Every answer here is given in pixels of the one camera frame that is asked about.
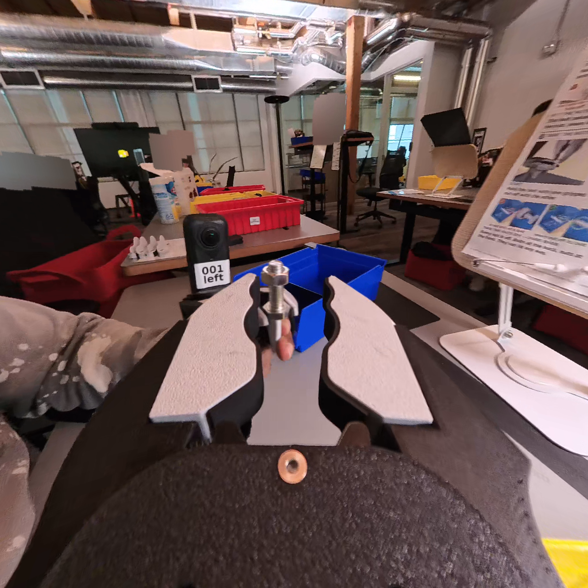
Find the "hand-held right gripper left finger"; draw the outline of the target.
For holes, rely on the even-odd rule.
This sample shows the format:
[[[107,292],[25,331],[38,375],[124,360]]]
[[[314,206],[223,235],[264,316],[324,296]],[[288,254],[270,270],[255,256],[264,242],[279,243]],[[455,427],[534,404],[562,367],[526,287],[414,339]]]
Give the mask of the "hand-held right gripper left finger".
[[[247,273],[195,310],[151,407],[152,423],[194,424],[204,442],[232,423],[248,439],[264,397],[259,303],[259,278]]]

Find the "silver hex bolt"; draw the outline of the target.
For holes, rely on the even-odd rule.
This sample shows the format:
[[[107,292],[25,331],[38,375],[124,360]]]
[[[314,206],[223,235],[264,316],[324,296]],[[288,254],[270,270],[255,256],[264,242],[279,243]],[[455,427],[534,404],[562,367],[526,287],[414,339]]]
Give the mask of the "silver hex bolt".
[[[280,264],[280,265],[284,265],[284,263],[280,260],[272,260],[272,261],[268,262],[268,264],[276,264],[276,263]],[[272,288],[272,287],[267,287],[267,285],[264,284],[262,281],[261,281],[261,283],[268,291],[268,301],[263,307],[265,309],[266,313],[268,314],[268,317],[270,317],[270,320],[285,319],[285,318],[282,318],[282,296],[283,295],[291,295],[291,294],[285,289],[285,286],[278,287],[278,288]]]

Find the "blue plastic bin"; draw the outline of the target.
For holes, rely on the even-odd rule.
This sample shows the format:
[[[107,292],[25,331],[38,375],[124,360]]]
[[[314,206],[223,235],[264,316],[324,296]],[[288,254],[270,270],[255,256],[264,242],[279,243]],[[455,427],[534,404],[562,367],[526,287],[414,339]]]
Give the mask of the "blue plastic bin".
[[[281,261],[290,270],[290,283],[323,296],[325,279],[336,276],[371,300],[377,297],[386,265],[384,259],[325,245],[301,249]],[[324,322],[322,301],[299,312],[292,327],[296,351],[304,352],[323,337]]]

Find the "yellow plastic bin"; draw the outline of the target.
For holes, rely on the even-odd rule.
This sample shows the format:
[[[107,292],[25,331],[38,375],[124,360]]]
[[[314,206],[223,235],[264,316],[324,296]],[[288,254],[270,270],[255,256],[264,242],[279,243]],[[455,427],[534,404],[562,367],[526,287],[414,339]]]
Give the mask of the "yellow plastic bin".
[[[565,587],[587,587],[587,541],[543,539]]]

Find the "person's left forearm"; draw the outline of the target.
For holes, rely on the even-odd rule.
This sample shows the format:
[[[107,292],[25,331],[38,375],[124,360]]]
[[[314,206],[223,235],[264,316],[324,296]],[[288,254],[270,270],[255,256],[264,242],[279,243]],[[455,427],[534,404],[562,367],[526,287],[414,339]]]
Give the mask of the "person's left forearm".
[[[1,412],[95,409],[167,332],[1,297]]]

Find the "person's left hand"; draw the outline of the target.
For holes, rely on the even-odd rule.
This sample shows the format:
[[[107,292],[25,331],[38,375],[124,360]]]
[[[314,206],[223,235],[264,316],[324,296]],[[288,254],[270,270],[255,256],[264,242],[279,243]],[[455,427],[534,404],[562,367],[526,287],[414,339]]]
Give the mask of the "person's left hand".
[[[279,359],[281,362],[287,362],[292,358],[294,350],[295,345],[293,343],[290,320],[283,319],[281,321],[281,338],[277,341],[275,349],[272,349],[271,346],[262,348],[263,377],[266,378],[269,376],[274,358]]]

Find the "yellow plastic tray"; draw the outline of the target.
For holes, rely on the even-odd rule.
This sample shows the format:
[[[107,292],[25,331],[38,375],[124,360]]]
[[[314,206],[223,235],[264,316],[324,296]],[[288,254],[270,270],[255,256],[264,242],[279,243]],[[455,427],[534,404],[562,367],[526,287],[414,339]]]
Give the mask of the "yellow plastic tray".
[[[190,214],[200,212],[200,208],[206,204],[229,202],[242,199],[259,198],[265,196],[277,196],[268,190],[249,190],[246,192],[222,192],[218,194],[201,195],[195,197],[190,203]]]

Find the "white carton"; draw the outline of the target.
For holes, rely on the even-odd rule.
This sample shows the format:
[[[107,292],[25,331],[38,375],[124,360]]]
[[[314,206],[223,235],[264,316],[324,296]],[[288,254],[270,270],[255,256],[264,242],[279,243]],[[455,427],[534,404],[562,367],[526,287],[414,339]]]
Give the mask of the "white carton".
[[[173,180],[179,217],[187,216],[192,213],[192,202],[198,195],[195,175],[191,169],[184,167],[173,173]]]

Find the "white wipes canister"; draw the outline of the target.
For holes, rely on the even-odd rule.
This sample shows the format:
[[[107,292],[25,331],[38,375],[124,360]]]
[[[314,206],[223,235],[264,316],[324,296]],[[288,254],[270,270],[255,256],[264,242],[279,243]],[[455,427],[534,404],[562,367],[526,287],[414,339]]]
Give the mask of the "white wipes canister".
[[[162,224],[176,224],[180,220],[180,204],[177,202],[175,179],[172,171],[164,172],[149,180],[152,195]]]

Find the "rack of white printed parts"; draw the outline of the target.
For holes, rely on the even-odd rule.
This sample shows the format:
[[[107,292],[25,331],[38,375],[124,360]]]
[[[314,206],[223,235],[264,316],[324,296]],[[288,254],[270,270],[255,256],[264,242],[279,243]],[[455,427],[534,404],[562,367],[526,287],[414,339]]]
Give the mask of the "rack of white printed parts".
[[[126,260],[132,263],[147,262],[155,259],[170,258],[175,252],[175,240],[167,240],[164,236],[146,239],[134,237],[129,246]]]

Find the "red ottoman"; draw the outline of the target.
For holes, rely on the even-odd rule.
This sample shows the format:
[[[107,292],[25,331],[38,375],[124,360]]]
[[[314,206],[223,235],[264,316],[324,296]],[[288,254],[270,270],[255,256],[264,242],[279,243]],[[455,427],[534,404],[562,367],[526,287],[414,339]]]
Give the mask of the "red ottoman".
[[[420,241],[408,253],[404,276],[447,291],[464,281],[466,269],[455,262],[450,246]]]

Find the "black floor lamp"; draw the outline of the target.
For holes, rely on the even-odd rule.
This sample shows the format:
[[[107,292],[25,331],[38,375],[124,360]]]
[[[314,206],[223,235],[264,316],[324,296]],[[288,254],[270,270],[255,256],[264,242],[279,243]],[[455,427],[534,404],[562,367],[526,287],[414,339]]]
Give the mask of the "black floor lamp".
[[[286,194],[285,170],[283,162],[283,136],[282,136],[282,106],[289,102],[287,95],[272,94],[264,96],[264,102],[273,110],[274,123],[274,143],[276,155],[277,173],[276,178],[279,180],[277,187],[280,194]]]

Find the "red tote bag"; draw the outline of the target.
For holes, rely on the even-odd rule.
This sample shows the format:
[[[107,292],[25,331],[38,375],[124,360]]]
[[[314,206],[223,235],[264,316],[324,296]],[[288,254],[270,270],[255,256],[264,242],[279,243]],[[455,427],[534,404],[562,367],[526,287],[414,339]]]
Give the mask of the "red tote bag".
[[[97,313],[109,319],[122,292],[143,283],[167,279],[166,272],[126,276],[121,263],[126,259],[132,239],[119,239],[141,230],[128,224],[111,230],[107,238],[32,269],[13,270],[8,278],[17,283],[27,300],[49,305],[65,300],[90,300],[99,305]]]

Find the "wooden office desk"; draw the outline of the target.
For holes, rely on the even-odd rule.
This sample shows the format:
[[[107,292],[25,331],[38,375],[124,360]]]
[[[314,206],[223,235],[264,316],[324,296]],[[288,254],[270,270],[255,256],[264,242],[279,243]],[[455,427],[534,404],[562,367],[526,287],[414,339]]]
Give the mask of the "wooden office desk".
[[[474,194],[401,194],[400,190],[377,192],[377,196],[390,200],[390,208],[406,215],[401,239],[400,257],[389,262],[390,266],[403,265],[408,260],[408,253],[413,244],[413,233],[417,217],[439,221],[433,243],[450,245],[453,235],[462,222],[471,205]]]

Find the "printed instruction sheet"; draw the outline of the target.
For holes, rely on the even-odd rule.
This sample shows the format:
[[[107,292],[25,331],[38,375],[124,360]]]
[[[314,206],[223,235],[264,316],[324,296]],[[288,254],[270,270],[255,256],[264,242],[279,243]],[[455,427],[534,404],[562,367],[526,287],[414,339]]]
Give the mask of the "printed instruction sheet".
[[[463,253],[512,280],[587,298],[587,53],[482,213]]]

